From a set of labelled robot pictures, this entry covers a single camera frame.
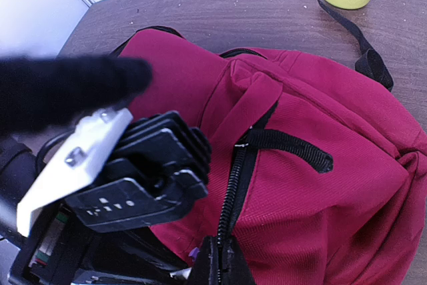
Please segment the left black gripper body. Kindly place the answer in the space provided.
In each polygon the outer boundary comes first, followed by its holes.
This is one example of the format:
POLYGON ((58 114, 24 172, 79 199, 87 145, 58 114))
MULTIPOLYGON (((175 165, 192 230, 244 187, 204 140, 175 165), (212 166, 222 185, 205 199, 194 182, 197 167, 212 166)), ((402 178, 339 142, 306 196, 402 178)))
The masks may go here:
POLYGON ((64 204, 42 211, 29 237, 17 231, 17 203, 35 179, 35 156, 1 140, 1 236, 18 247, 10 284, 184 284, 189 266, 147 229, 98 234, 64 204))

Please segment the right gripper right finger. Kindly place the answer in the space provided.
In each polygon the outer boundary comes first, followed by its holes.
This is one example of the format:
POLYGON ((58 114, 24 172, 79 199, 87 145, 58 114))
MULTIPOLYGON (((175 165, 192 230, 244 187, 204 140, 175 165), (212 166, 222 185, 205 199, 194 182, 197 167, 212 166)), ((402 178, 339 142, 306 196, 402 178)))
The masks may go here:
POLYGON ((256 285, 237 239, 230 236, 222 247, 222 284, 256 285))

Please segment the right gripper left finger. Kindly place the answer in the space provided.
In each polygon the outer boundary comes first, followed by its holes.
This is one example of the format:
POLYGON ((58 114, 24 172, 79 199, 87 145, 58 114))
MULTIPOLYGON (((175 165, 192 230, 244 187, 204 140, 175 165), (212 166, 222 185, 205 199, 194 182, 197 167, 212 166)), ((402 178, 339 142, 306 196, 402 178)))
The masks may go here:
POLYGON ((220 266, 217 238, 203 239, 199 254, 187 279, 188 285, 219 285, 220 266))

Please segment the red backpack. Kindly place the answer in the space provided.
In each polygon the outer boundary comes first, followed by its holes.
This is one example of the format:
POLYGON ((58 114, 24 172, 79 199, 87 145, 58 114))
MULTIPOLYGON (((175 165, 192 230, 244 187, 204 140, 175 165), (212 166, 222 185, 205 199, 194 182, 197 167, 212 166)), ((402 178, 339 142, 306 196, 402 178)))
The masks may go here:
POLYGON ((426 133, 360 29, 354 69, 275 49, 216 54, 177 31, 136 31, 115 54, 153 82, 135 118, 178 111, 212 149, 207 197, 153 227, 185 261, 207 236, 234 236, 256 284, 400 284, 425 226, 426 133))

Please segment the purple capped white marker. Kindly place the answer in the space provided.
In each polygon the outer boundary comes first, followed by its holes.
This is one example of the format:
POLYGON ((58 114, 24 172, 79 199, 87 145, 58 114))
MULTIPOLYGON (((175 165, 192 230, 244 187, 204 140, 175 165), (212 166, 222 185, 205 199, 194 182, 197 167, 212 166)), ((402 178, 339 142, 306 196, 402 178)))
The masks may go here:
POLYGON ((188 254, 188 257, 191 259, 192 263, 195 263, 195 261, 197 260, 197 256, 199 254, 199 248, 195 247, 193 248, 190 253, 188 254))

